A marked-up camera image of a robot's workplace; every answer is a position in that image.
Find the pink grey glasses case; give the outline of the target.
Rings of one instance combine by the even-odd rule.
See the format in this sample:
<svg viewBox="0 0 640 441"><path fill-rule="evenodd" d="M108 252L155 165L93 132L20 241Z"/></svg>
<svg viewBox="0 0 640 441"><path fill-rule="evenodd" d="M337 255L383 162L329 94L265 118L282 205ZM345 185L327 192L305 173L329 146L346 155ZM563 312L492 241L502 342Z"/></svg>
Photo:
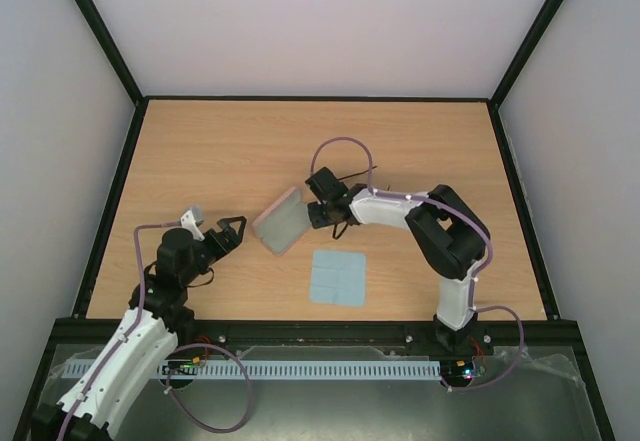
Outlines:
<svg viewBox="0 0 640 441"><path fill-rule="evenodd" d="M307 205L299 187L288 189L252 223L258 240L276 256L288 251L310 228Z"/></svg>

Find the light blue cleaning cloth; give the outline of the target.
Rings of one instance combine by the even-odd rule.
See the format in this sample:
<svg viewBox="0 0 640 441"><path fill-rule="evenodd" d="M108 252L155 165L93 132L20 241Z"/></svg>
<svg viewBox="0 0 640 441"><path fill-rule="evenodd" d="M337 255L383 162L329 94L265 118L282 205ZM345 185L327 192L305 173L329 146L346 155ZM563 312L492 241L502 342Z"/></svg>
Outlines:
<svg viewBox="0 0 640 441"><path fill-rule="evenodd" d="M363 307L367 258L363 253L316 250L313 253L309 299L316 304Z"/></svg>

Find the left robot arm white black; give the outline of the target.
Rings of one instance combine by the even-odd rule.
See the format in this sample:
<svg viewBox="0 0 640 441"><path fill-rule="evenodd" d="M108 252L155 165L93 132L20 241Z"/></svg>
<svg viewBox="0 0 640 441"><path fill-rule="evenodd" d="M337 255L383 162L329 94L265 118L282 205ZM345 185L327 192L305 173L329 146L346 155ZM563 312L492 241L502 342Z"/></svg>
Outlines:
<svg viewBox="0 0 640 441"><path fill-rule="evenodd" d="M130 408L171 354L199 348L188 290L244 237L243 216L222 218L202 231L201 215L186 210L161 223L155 260L138 265L139 283L118 327L85 374L55 404L41 404L31 421L33 440L113 440Z"/></svg>

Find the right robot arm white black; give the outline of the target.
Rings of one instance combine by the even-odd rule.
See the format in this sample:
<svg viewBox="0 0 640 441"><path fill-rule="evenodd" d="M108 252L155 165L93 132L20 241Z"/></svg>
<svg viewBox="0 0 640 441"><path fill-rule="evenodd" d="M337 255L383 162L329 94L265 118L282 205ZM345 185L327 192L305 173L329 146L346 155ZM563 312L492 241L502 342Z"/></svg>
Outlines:
<svg viewBox="0 0 640 441"><path fill-rule="evenodd" d="M382 225L409 231L427 264L441 277L434 338L460 351L477 321L477 275L492 259L490 233L447 185L426 193L397 193L359 183L351 187L321 168L305 181L316 200L307 205L315 229L343 224Z"/></svg>

